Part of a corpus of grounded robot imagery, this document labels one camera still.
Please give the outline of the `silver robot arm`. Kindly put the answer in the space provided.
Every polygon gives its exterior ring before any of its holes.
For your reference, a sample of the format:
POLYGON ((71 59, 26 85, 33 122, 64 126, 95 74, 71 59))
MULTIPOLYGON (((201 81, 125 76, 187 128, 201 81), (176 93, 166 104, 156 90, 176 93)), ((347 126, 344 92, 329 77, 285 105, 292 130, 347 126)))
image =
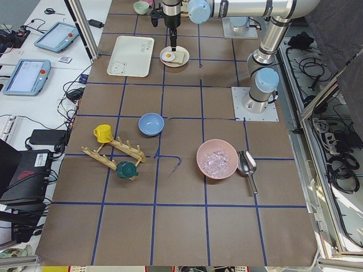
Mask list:
POLYGON ((257 39, 256 27, 252 26, 249 17, 225 17, 222 18, 223 35, 230 39, 257 39))
POLYGON ((242 99, 247 111, 259 114, 265 111, 279 83, 278 73, 271 69, 271 65, 292 20, 311 13, 318 3, 316 0, 188 1, 187 11, 195 24, 205 23, 210 18, 270 18, 259 47, 248 57, 252 86, 242 99))

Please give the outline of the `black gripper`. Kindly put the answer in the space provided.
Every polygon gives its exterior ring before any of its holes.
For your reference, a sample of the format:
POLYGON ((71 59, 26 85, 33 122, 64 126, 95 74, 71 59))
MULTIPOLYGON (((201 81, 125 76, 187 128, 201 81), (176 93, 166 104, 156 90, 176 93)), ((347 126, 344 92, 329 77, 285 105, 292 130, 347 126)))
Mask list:
POLYGON ((162 0, 154 3, 150 13, 153 27, 158 26, 158 20, 163 19, 164 24, 169 29, 171 51, 176 51, 177 46, 177 28, 180 26, 181 19, 181 0, 162 0))

